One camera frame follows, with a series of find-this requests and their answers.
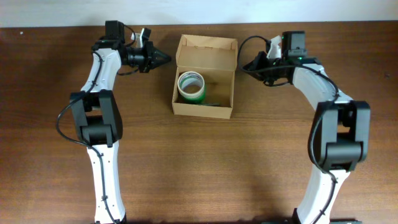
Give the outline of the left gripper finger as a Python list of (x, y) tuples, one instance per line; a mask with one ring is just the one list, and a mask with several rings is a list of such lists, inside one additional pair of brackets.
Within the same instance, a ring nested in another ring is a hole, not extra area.
[(171, 59), (171, 57), (164, 53), (163, 51), (157, 49), (156, 47), (154, 48), (154, 57), (156, 59)]
[(154, 70), (162, 65), (165, 65), (171, 62), (171, 60), (172, 60), (171, 58), (155, 58), (152, 61), (152, 69)]

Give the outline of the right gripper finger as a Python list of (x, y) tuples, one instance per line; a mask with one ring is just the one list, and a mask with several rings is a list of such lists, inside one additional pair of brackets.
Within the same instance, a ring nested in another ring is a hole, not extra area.
[(255, 70), (248, 70), (246, 68), (242, 68), (242, 71), (260, 82), (264, 81), (264, 77)]
[(267, 54), (264, 51), (258, 53), (253, 61), (247, 63), (244, 70), (261, 70), (267, 67)]

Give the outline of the cream masking tape roll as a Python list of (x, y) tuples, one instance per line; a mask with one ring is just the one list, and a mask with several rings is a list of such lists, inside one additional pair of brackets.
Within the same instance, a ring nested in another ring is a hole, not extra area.
[(205, 92), (205, 79), (198, 72), (184, 72), (178, 78), (177, 87), (183, 97), (199, 98)]

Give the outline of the brown cardboard box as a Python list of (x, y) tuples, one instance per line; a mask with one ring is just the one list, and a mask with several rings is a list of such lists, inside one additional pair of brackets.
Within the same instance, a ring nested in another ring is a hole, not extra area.
[[(233, 111), (237, 56), (236, 39), (183, 34), (175, 56), (174, 114), (229, 119)], [(200, 104), (185, 103), (178, 92), (179, 76), (189, 71), (198, 72), (205, 79), (206, 95)], [(203, 103), (220, 103), (220, 106), (202, 106)]]

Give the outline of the green tape roll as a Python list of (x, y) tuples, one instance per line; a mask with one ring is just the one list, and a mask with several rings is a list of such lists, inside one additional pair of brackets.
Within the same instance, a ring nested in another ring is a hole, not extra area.
[(206, 86), (188, 85), (178, 92), (185, 103), (200, 104), (205, 99)]

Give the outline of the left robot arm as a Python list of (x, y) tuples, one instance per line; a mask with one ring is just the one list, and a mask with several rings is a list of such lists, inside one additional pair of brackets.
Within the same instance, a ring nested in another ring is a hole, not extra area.
[(123, 122), (114, 97), (114, 83), (123, 65), (148, 73), (169, 63), (169, 55), (150, 41), (151, 30), (143, 28), (126, 43), (126, 25), (106, 21), (105, 35), (92, 46), (93, 64), (86, 83), (70, 95), (70, 109), (78, 143), (86, 147), (93, 171), (95, 223), (125, 223), (118, 173), (119, 142)]

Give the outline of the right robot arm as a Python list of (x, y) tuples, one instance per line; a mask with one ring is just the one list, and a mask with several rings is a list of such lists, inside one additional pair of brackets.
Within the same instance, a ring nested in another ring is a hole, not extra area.
[(307, 150), (310, 180), (300, 205), (285, 223), (331, 223), (330, 213), (344, 181), (368, 154), (370, 105), (341, 91), (315, 57), (308, 56), (305, 32), (283, 32), (266, 39), (266, 49), (251, 62), (238, 64), (265, 86), (296, 87), (315, 110)]

